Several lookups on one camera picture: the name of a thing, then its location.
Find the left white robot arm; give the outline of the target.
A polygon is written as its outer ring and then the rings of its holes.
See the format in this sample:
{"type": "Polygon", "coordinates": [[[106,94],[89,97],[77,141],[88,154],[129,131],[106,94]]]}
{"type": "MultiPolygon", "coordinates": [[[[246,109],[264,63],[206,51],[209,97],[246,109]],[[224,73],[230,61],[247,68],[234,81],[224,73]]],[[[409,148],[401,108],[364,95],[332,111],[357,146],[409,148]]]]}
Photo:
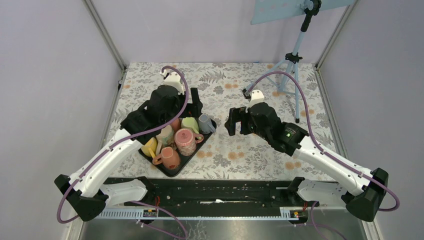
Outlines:
{"type": "Polygon", "coordinates": [[[121,183],[106,184],[111,173],[131,154],[136,153],[165,124],[183,117],[198,117],[203,108],[197,88],[179,94],[170,85],[160,85],[138,109],[121,122],[111,140],[82,168],[70,176],[61,174],[54,183],[63,194],[60,206],[68,202],[84,222],[97,217],[106,207],[131,201],[148,206],[155,192],[146,182],[135,178],[121,183]]]}

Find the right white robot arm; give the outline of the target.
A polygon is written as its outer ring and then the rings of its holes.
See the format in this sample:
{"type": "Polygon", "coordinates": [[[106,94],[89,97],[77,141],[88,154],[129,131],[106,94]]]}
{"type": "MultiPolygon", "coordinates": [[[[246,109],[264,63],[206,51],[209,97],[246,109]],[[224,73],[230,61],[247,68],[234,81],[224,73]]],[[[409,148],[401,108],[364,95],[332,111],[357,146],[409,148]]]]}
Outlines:
{"type": "Polygon", "coordinates": [[[240,123],[240,134],[255,134],[274,150],[308,162],[338,183],[338,186],[330,187],[326,183],[312,184],[297,178],[294,188],[286,193],[291,205],[333,199],[337,204],[345,204],[348,212],[362,221],[375,219],[386,195],[387,171],[382,168],[370,170],[329,150],[313,140],[307,130],[295,123],[281,121],[274,108],[265,102],[250,108],[231,108],[224,124],[230,136],[235,135],[237,123],[240,123]]]}

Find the light green mug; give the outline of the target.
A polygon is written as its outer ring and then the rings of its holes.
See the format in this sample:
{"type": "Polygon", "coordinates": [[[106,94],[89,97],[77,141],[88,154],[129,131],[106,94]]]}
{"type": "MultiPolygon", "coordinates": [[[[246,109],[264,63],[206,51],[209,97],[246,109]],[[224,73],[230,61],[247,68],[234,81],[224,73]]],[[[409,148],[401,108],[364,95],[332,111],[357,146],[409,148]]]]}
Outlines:
{"type": "Polygon", "coordinates": [[[199,125],[194,117],[185,117],[181,120],[181,127],[191,129],[194,133],[199,134],[199,125]]]}

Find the grey mug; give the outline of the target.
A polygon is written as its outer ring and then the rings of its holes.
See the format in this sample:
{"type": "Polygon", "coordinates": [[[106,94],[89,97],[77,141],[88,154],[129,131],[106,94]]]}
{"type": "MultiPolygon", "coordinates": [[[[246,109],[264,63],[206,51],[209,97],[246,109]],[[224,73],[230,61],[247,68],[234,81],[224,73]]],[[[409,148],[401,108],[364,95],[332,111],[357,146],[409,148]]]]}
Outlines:
{"type": "Polygon", "coordinates": [[[211,118],[206,114],[202,114],[198,117],[198,126],[199,131],[204,135],[216,132],[211,118]]]}

